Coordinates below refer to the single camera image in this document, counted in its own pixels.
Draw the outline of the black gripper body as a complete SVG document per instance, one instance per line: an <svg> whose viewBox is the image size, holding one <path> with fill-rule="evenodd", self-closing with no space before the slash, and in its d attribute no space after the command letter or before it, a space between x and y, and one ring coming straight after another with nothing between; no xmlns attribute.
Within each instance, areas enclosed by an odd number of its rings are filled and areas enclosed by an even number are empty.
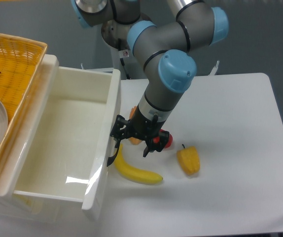
<svg viewBox="0 0 283 237"><path fill-rule="evenodd" d="M142 133L147 133L146 130L148 128L150 128L150 124L151 122L148 121L148 120L144 120L142 117L141 117L141 114L139 113L140 111L138 111L138 114L135 115L135 112L134 112L134 115L131 119L133 118L137 118L137 123L135 124L134 123L134 126L136 127L136 129L138 130L138 132L142 132Z"/></svg>

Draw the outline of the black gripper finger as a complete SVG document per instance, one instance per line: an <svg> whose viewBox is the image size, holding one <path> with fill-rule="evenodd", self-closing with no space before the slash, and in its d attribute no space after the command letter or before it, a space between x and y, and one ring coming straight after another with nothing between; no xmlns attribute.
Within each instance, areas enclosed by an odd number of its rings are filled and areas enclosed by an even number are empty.
<svg viewBox="0 0 283 237"><path fill-rule="evenodd" d="M115 148L119 148L123 139L132 137L131 121L117 115L110 136L115 140Z"/></svg>
<svg viewBox="0 0 283 237"><path fill-rule="evenodd" d="M160 130L158 133L159 136L159 144L154 144L153 138L148 138L146 139L146 148L144 149L143 152L143 157L146 157L148 153L157 151L161 152L164 149L164 146L167 144L168 139L169 139L169 132L165 130Z"/></svg>

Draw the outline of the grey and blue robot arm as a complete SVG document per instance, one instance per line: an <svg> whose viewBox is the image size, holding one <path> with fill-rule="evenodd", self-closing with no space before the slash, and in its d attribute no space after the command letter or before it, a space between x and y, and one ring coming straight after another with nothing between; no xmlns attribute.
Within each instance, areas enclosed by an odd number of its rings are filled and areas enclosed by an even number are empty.
<svg viewBox="0 0 283 237"><path fill-rule="evenodd" d="M126 42L148 78L132 118L117 116L110 133L116 147L128 138L145 141L145 155L162 151L168 143L169 132L161 128L197 73L188 53L223 40L229 32L228 17L219 7L202 0L170 0L168 5L175 21L157 27L143 20L138 0L72 1L82 25L114 24L118 46Z"/></svg>

